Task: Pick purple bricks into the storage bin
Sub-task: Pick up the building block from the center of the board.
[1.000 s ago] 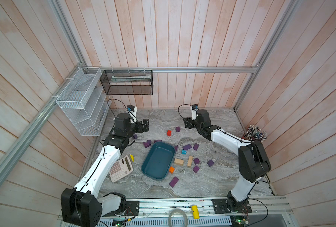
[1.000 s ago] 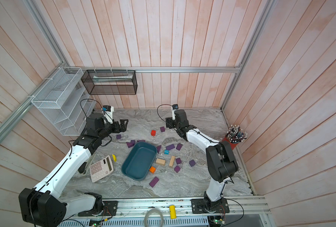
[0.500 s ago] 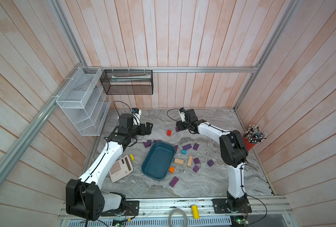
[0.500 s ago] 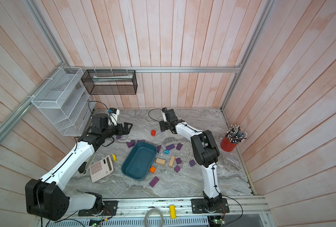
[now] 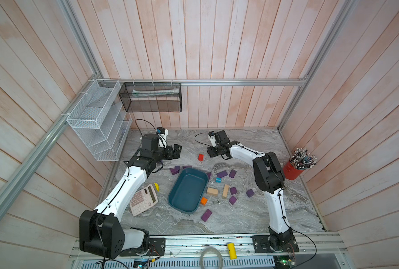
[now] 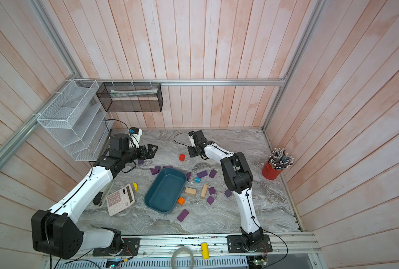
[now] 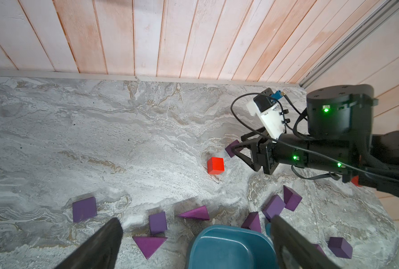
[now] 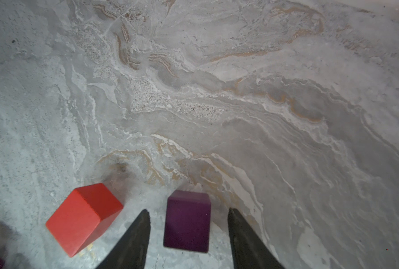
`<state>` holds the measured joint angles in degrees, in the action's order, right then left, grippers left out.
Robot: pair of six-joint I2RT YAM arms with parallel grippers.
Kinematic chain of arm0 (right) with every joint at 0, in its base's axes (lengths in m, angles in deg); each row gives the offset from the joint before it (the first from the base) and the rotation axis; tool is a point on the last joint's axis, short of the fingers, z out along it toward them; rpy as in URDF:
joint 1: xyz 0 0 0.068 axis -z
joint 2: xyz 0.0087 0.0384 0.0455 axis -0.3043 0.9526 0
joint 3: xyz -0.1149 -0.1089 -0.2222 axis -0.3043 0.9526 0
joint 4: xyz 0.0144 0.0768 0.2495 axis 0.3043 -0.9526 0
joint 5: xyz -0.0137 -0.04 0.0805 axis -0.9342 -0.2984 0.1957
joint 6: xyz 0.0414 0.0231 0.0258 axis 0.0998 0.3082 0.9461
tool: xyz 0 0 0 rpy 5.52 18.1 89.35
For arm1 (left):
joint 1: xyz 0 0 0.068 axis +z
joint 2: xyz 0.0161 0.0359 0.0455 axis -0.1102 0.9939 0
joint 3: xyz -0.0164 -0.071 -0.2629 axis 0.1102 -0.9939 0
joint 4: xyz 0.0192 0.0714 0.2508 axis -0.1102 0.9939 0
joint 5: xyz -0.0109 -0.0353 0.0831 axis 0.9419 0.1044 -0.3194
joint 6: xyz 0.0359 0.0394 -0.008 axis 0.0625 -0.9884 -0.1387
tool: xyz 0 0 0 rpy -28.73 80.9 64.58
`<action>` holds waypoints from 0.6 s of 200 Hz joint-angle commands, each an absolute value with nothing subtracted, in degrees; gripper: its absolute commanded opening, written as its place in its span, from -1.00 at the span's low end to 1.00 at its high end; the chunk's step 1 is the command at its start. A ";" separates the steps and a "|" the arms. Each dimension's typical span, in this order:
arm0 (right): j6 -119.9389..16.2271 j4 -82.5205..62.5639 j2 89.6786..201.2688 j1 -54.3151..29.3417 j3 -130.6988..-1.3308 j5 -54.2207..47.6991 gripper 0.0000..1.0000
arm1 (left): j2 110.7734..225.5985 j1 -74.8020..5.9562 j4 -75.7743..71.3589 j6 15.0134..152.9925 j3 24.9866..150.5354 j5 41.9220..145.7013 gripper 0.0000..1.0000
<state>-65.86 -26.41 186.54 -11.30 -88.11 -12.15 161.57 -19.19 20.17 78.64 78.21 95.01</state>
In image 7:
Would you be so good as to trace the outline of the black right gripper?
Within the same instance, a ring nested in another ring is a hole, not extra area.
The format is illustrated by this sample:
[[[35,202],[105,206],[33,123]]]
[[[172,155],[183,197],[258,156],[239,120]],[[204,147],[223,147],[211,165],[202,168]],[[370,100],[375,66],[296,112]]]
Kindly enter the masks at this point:
[[[273,159],[272,150],[275,144],[264,137],[253,138],[254,132],[244,134],[241,139],[240,150],[250,150],[251,156],[246,156],[239,152],[239,158],[246,163],[252,170],[259,171],[263,169],[266,175],[272,175],[279,163]]]

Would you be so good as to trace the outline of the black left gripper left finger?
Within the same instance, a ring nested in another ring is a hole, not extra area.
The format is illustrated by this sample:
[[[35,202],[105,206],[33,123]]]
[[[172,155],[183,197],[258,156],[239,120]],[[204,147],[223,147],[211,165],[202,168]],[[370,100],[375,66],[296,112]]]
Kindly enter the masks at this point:
[[[57,265],[57,269],[113,269],[123,229],[118,218],[110,219],[85,243]]]

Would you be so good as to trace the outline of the purple wedge brick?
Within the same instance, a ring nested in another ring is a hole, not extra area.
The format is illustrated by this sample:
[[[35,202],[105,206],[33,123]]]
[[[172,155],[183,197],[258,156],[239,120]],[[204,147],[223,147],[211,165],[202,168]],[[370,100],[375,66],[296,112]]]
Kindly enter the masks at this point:
[[[208,209],[206,206],[201,206],[184,213],[178,215],[178,217],[185,218],[185,219],[196,219],[196,220],[203,220],[209,221],[210,215],[208,213]]]

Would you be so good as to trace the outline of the purple square brick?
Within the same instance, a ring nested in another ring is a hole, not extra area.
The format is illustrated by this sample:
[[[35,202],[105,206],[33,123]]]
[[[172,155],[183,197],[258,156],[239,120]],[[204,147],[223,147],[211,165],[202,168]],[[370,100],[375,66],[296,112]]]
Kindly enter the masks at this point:
[[[302,196],[299,195],[294,189],[287,186],[284,189],[284,202],[285,208],[290,211],[295,211],[300,202],[302,201]]]

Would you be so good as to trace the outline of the purple rectangular brick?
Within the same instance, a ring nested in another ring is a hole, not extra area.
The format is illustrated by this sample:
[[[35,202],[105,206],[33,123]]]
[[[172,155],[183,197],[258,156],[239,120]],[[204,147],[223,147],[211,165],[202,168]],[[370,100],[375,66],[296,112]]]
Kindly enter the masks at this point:
[[[89,197],[72,204],[73,222],[80,223],[97,215],[96,198]]]

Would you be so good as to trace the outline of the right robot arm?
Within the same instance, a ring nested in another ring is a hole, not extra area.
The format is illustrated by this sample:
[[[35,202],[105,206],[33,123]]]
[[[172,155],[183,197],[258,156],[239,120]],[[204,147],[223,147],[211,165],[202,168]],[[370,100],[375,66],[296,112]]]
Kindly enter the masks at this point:
[[[281,91],[253,94],[247,107],[262,127],[250,129],[228,152],[252,170],[271,175],[279,164],[294,174],[311,168],[321,178],[374,188],[399,198],[399,131],[373,134],[373,109],[378,104],[371,85],[337,85],[315,90],[297,122],[308,132],[289,127]]]

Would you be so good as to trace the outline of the purple prism brick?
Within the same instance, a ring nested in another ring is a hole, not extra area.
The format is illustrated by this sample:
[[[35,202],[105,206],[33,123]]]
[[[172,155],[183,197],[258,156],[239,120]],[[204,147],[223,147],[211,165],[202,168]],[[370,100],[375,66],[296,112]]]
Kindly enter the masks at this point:
[[[242,228],[262,233],[259,212],[251,212],[241,225]]]

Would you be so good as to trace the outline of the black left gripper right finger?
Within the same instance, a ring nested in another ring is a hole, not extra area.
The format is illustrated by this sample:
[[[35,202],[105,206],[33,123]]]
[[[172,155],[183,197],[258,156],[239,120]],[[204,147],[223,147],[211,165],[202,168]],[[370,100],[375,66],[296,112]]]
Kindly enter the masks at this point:
[[[333,261],[278,215],[270,221],[270,235],[277,263],[281,269],[338,268]]]

